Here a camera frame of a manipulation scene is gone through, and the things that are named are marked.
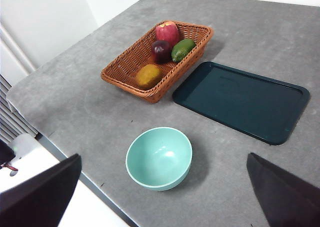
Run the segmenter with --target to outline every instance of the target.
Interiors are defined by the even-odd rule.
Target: green avocado
[[[185,38],[179,41],[172,49],[171,58],[173,62],[180,62],[187,54],[196,46],[196,43],[190,39]]]

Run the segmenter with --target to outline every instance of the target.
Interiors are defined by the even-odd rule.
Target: speckled surface
[[[100,71],[155,23],[211,26],[202,59],[156,104],[100,79]],[[288,141],[270,146],[192,112],[172,93],[199,63],[214,61],[301,85],[311,99]],[[267,227],[246,169],[255,152],[320,187],[320,8],[255,0],[140,0],[14,86],[8,100],[142,227]],[[186,179],[154,192],[126,172],[130,143],[169,126],[193,147]]]

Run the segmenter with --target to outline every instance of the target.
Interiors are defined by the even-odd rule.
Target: bowl rim
[[[157,130],[157,129],[170,129],[170,130],[174,130],[174,131],[177,131],[179,132],[180,134],[182,134],[182,136],[184,136],[188,142],[188,145],[189,145],[189,149],[190,149],[190,159],[189,159],[189,163],[186,167],[186,169],[184,170],[184,172],[179,175],[177,178],[175,178],[173,181],[169,182],[169,183],[165,183],[165,184],[162,184],[162,185],[149,185],[149,184],[145,184],[145,183],[142,183],[140,182],[139,180],[137,180],[130,172],[129,170],[129,167],[128,167],[128,154],[133,146],[133,144],[137,141],[137,139],[139,139],[142,135],[150,132],[150,131],[154,131],[154,130]],[[137,184],[143,186],[143,187],[146,187],[146,188],[150,188],[150,189],[159,189],[159,188],[163,188],[163,187],[167,187],[167,186],[170,186],[172,185],[173,183],[177,182],[181,177],[184,176],[184,174],[189,170],[190,166],[191,166],[191,161],[192,161],[192,157],[193,157],[193,151],[192,151],[192,146],[191,146],[191,142],[190,140],[188,139],[188,137],[183,133],[181,132],[180,130],[176,129],[176,128],[172,128],[172,127],[155,127],[155,128],[151,128],[151,129],[148,129],[146,130],[145,132],[141,133],[138,137],[136,137],[134,139],[134,141],[130,144],[130,147],[129,149],[127,150],[126,152],[126,156],[125,156],[125,168],[126,168],[126,171],[127,173],[129,174],[129,176],[131,177],[131,179],[133,179]]]

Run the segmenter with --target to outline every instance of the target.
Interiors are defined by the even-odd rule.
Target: red apple
[[[179,31],[172,21],[164,22],[155,27],[155,36],[157,41],[168,41],[171,47],[179,42]]]
[[[157,40],[151,45],[153,61],[157,64],[166,63],[171,60],[172,47],[168,41]]]

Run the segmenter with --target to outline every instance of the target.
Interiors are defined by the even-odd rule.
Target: white floor
[[[9,145],[16,154],[11,163],[19,171],[15,176],[10,176],[10,169],[0,169],[0,192],[8,190],[59,163],[50,152],[27,133],[18,136]],[[120,217],[79,180],[59,227],[95,225],[128,227]]]

